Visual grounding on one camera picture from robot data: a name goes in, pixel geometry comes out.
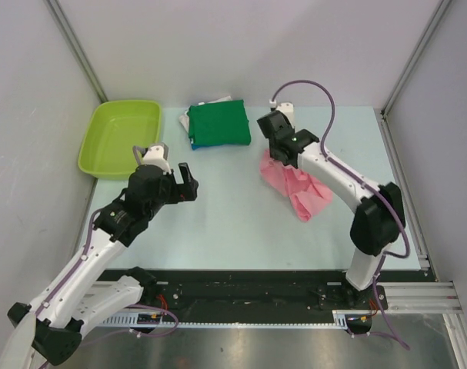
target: green tray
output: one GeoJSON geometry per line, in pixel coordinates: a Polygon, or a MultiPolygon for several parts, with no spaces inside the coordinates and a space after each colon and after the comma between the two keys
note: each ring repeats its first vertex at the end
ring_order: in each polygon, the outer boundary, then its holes
{"type": "Polygon", "coordinates": [[[110,101],[98,106],[86,130],[78,166],[96,178],[122,180],[137,164],[132,146],[159,140],[162,109],[146,100],[110,101]]]}

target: robotic arm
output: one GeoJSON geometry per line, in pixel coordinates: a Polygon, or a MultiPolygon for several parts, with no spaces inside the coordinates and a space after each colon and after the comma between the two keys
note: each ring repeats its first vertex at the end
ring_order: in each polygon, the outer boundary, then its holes
{"type": "MultiPolygon", "coordinates": [[[[399,236],[399,227],[384,204],[366,187],[358,183],[348,171],[359,178],[358,172],[326,150],[330,158],[342,168],[331,163],[323,154],[320,140],[310,131],[295,131],[293,105],[281,103],[258,121],[273,159],[292,165],[314,175],[331,188],[355,214],[350,236],[356,246],[346,279],[357,291],[365,290],[371,283],[385,251],[399,236]]],[[[365,178],[365,183],[375,189],[390,203],[405,225],[404,207],[399,187],[394,183],[385,186],[365,178]]]]}
{"type": "Polygon", "coordinates": [[[84,247],[40,295],[29,304],[15,303],[9,310],[8,317],[15,327],[22,321],[20,326],[35,320],[35,336],[29,341],[50,364],[67,360],[89,331],[116,311],[143,299],[152,301],[157,295],[154,277],[133,268],[105,291],[83,298],[108,264],[148,227],[163,205],[197,198],[198,182],[188,165],[178,165],[183,184],[177,184],[167,156],[164,144],[148,148],[143,165],[129,177],[128,187],[92,215],[84,247]]]}

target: white cloth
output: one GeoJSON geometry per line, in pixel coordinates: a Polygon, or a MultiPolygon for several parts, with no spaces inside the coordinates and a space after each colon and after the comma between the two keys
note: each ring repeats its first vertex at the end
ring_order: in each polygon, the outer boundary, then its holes
{"type": "MultiPolygon", "coordinates": [[[[232,100],[231,96],[226,96],[224,98],[219,98],[218,100],[213,100],[213,101],[209,101],[209,102],[199,102],[199,105],[212,104],[212,103],[215,103],[215,102],[224,102],[224,101],[231,101],[231,100],[232,100]]],[[[184,114],[180,115],[178,117],[178,121],[183,126],[185,131],[188,133],[188,114],[187,113],[188,113],[188,111],[185,111],[184,114]]]]}

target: white table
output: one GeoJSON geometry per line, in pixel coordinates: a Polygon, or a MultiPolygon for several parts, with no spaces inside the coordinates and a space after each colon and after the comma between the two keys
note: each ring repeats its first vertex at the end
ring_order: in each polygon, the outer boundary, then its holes
{"type": "MultiPolygon", "coordinates": [[[[247,108],[252,143],[193,151],[178,123],[184,108],[163,111],[162,140],[168,161],[188,162],[199,182],[191,203],[166,205],[131,247],[110,268],[193,270],[334,270],[349,267],[354,245],[349,238],[353,214],[336,196],[324,211],[301,222],[288,198],[270,188],[259,174],[268,147],[257,125],[267,108],[247,108]]],[[[329,108],[295,109],[297,129],[319,137],[329,121],[329,108]]],[[[328,148],[365,176],[386,184],[395,181],[374,111],[340,107],[326,142],[328,148]]],[[[126,181],[99,180],[90,211],[108,204],[126,181]]],[[[392,246],[403,252],[402,238],[392,246]]],[[[384,269],[417,270],[414,246],[406,260],[388,258],[384,269]]]]}

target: green cloth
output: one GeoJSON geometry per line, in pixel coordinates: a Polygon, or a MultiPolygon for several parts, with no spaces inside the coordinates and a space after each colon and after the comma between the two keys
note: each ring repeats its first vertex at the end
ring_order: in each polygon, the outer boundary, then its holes
{"type": "Polygon", "coordinates": [[[194,145],[250,145],[252,140],[243,100],[191,106],[188,119],[194,145]]]}

